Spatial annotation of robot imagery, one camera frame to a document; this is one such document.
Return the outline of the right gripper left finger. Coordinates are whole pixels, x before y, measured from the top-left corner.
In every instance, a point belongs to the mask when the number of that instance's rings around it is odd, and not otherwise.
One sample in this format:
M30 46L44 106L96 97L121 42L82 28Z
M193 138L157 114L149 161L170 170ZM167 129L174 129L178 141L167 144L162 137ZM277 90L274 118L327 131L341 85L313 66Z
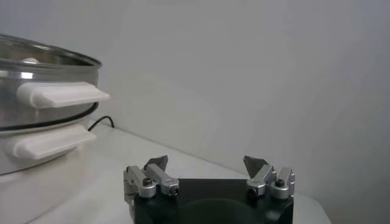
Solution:
M151 158L143 166L127 166L123 171L126 203L177 203L180 181L166 173L168 156Z

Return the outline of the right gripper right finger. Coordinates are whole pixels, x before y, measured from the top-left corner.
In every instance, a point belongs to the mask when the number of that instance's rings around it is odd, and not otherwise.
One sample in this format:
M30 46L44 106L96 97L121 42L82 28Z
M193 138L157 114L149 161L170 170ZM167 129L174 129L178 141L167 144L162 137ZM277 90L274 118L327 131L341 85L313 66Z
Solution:
M264 159L245 155L243 163L249 174L246 181L247 193L252 198L269 194L278 200L287 200L295 196L296 175L290 167L282 167L277 172L274 166Z

